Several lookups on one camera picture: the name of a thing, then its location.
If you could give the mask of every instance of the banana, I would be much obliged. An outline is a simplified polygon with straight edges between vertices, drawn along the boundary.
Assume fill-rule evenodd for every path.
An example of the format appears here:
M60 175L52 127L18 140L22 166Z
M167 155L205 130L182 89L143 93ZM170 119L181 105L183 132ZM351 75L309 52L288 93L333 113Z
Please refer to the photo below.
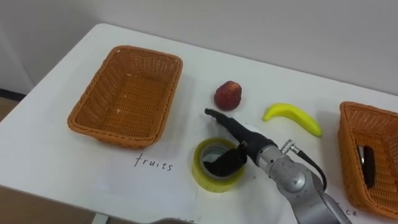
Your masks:
M316 137L322 136L322 130L317 121L313 119L309 114L300 108L290 105L288 103L276 103L268 107L266 113L262 117L263 121L268 121L274 116L283 116L295 121L301 125L309 133Z

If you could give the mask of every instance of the white wall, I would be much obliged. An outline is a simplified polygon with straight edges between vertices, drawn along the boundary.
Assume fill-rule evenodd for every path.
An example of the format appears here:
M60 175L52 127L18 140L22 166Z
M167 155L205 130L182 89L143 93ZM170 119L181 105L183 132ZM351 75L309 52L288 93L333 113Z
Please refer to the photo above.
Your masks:
M36 83L107 22L398 95L397 11L396 0L14 0L0 22Z
M0 24L0 89L27 94L33 87Z

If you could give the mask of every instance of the packing tape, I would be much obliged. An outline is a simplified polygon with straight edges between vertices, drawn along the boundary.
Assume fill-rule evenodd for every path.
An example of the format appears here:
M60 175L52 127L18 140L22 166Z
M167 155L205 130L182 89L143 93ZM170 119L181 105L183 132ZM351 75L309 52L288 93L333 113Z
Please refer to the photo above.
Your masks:
M204 170L205 168L202 162L203 152L209 149L209 146L212 145L223 146L226 150L236 148L235 144L223 138L210 138L202 141L195 149L195 153L193 155L192 174L200 187L203 187L205 190L210 192L222 193L232 189L236 183L238 183L239 179L243 176L244 166L229 177L212 177L209 175L207 170Z

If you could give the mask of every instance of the wicker basket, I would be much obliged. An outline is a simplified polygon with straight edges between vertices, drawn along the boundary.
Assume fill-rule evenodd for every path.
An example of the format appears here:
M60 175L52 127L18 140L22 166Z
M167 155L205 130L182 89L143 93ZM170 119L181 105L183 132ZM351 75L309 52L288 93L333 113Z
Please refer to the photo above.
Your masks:
M164 130L181 70L174 55L115 47L70 113L70 129L133 149L153 144Z
M398 114L373 106L344 102L338 139L343 181L349 202L356 208L398 218ZM374 150L376 184L364 182L357 146Z

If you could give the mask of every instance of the apple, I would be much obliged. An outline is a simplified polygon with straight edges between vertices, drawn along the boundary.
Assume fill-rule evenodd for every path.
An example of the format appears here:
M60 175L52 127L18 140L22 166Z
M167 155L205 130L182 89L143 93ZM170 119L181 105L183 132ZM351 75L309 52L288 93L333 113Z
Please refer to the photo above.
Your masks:
M220 110L231 111L241 102L242 87L233 81L227 81L216 90L214 102Z

